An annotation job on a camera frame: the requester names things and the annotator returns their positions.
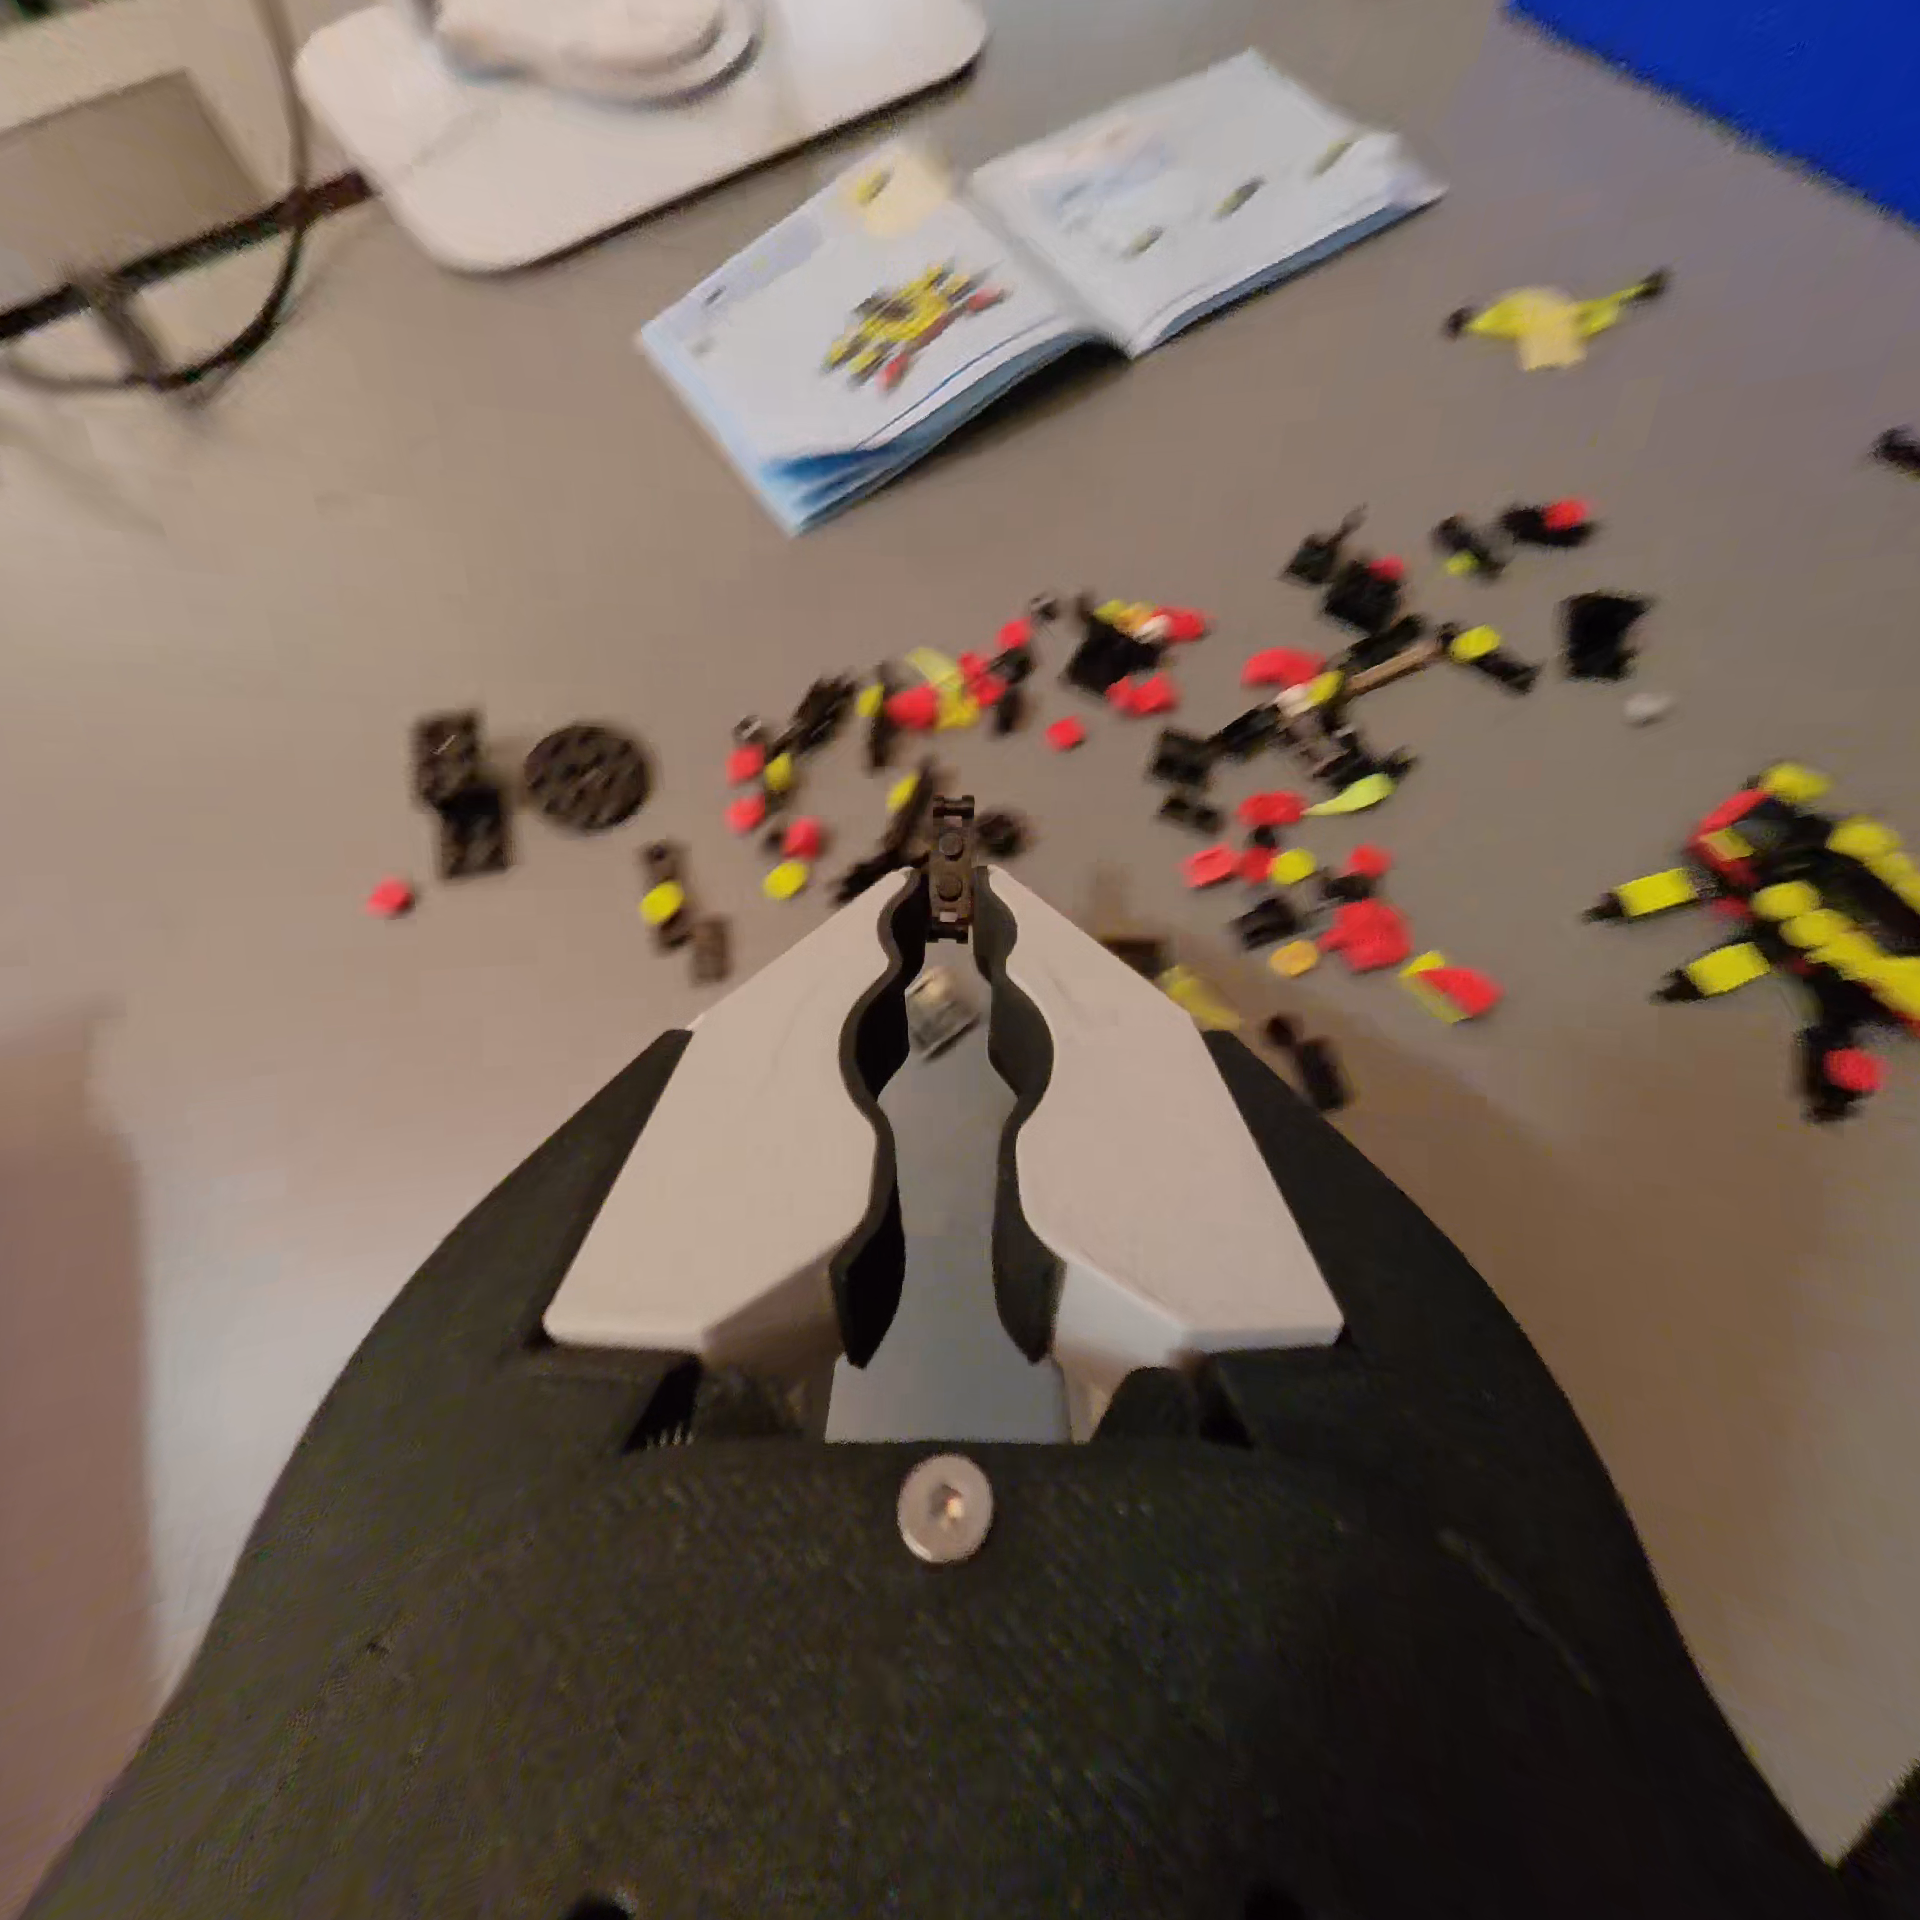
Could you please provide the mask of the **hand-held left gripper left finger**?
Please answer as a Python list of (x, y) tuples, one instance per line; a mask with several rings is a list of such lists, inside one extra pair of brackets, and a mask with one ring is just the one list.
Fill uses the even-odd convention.
[(678, 1039), (542, 1330), (561, 1349), (810, 1374), (880, 1351), (905, 1286), (896, 1137), (922, 879), (894, 870)]

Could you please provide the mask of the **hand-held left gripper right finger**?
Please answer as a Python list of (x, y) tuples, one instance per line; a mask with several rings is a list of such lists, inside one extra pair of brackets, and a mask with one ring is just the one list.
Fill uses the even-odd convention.
[(1018, 879), (973, 881), (990, 1057), (1012, 1090), (996, 1153), (1001, 1325), (1070, 1409), (1218, 1354), (1328, 1349), (1344, 1313), (1212, 1036)]

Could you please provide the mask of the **small black lego clip piece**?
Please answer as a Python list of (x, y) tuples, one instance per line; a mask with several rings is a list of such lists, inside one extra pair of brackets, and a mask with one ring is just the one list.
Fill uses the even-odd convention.
[(969, 944), (976, 919), (976, 800), (937, 797), (927, 808), (927, 937)]

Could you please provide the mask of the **pile of loose lego pieces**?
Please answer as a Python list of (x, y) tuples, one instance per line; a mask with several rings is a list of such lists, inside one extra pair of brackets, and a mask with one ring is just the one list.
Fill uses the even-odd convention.
[[(1207, 837), (1189, 856), (1191, 889), (1241, 879), (1260, 901), (1234, 922), (1248, 949), (1271, 949), (1276, 967), (1296, 975), (1319, 958), (1334, 953), (1351, 970), (1401, 968), (1416, 986), (1430, 986), (1439, 1017), (1470, 1018), (1487, 1012), (1496, 998), (1493, 978), (1454, 967), (1430, 956), (1414, 960), (1409, 932), (1396, 906), (1381, 897), (1388, 856), (1360, 846), (1337, 872), (1321, 872), (1301, 848), (1285, 846), (1285, 829), (1306, 817), (1334, 817), (1384, 805), (1406, 782), (1413, 756), (1381, 753), (1353, 722), (1353, 704), (1369, 690), (1433, 663), (1454, 663), (1493, 678), (1509, 693), (1529, 693), (1540, 673), (1536, 663), (1512, 656), (1500, 634), (1479, 623), (1441, 622), (1433, 626), (1408, 612), (1406, 566), (1391, 556), (1367, 556), (1353, 546), (1361, 511), (1337, 528), (1305, 536), (1279, 572), (1282, 580), (1319, 594), (1319, 612), (1346, 633), (1344, 646), (1321, 658), (1314, 652), (1266, 646), (1241, 669), (1241, 686), (1262, 695), (1245, 712), (1212, 733), (1166, 728), (1158, 735), (1146, 777), (1166, 789), (1158, 815)], [(1479, 524), (1447, 516), (1430, 538), (1449, 575), (1493, 580), (1520, 546), (1568, 548), (1588, 542), (1596, 513), (1584, 497), (1558, 496), (1517, 502), (1495, 521)], [(1576, 594), (1566, 639), (1566, 666), (1575, 678), (1618, 678), (1632, 665), (1626, 631), (1644, 612), (1640, 601)], [(1026, 612), (1006, 622), (990, 654), (959, 654), (949, 663), (911, 665), (905, 678), (889, 666), (870, 684), (829, 678), (802, 698), (796, 719), (775, 733), (748, 726), (729, 759), (734, 810), (745, 831), (775, 823), (775, 800), (783, 796), (776, 766), (815, 746), (831, 724), (856, 710), (869, 722), (870, 760), (885, 766), (887, 752), (905, 735), (929, 733), (949, 719), (969, 724), (990, 717), (1008, 730), (1024, 712), (1021, 698), (1038, 684), (1041, 634), (1063, 626), (1064, 602), (1045, 594)], [(1161, 717), (1177, 704), (1168, 677), (1170, 654), (1209, 633), (1209, 622), (1191, 608), (1093, 601), (1081, 594), (1072, 608), (1076, 641), (1063, 661), (1063, 684), (1102, 698), (1119, 714)], [(1285, 746), (1305, 768), (1319, 800), (1292, 789), (1256, 790), (1239, 805), (1234, 820), (1242, 846), (1215, 848), (1228, 815), (1209, 800), (1212, 775), (1228, 760), (1248, 760), (1268, 746)], [(872, 854), (842, 876), (841, 895), (858, 893), (870, 879), (909, 864), (919, 840), (908, 820), (929, 820), (932, 772), (903, 782), (889, 800), (887, 829)], [(693, 906), (681, 853), (666, 842), (639, 853), (645, 889), (639, 919), (669, 949), (693, 949), (694, 975), (714, 981), (729, 970), (729, 934), (717, 919), (702, 919)]]

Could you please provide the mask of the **black round lego plate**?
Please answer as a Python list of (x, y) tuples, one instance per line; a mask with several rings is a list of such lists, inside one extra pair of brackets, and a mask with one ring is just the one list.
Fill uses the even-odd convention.
[(622, 728), (573, 722), (542, 735), (521, 759), (519, 783), (532, 810), (564, 831), (608, 831), (653, 790), (639, 740)]

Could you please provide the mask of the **black studded lego plate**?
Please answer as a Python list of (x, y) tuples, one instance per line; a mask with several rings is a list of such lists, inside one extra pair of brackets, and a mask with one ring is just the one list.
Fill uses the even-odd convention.
[(432, 710), (412, 724), (416, 801), (436, 824), (441, 881), (504, 872), (512, 864), (506, 785), (496, 775), (477, 708)]

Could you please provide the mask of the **yellow black red lego model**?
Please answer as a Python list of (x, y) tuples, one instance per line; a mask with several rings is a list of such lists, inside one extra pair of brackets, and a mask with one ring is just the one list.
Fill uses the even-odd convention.
[(1775, 759), (1709, 806), (1666, 869), (1622, 879), (1584, 911), (1629, 925), (1701, 911), (1719, 940), (1671, 968), (1652, 998), (1697, 1005), (1762, 982), (1801, 1010), (1801, 1112), (1838, 1125), (1882, 1088), (1880, 1041), (1918, 1031), (1918, 869), (1870, 810), (1829, 806), (1832, 783)]

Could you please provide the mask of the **blue lego instruction booklet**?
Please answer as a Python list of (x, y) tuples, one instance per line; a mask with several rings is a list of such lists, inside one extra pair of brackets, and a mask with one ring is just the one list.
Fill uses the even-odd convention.
[(1241, 52), (969, 173), (894, 138), (636, 345), (797, 536), (1068, 353), (1135, 360), (1444, 192), (1399, 133)]

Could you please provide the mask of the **blue mat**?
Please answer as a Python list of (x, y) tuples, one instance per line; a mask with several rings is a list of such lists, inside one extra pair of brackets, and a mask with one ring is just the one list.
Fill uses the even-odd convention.
[(1916, 1), (1511, 1), (1505, 10), (1918, 224)]

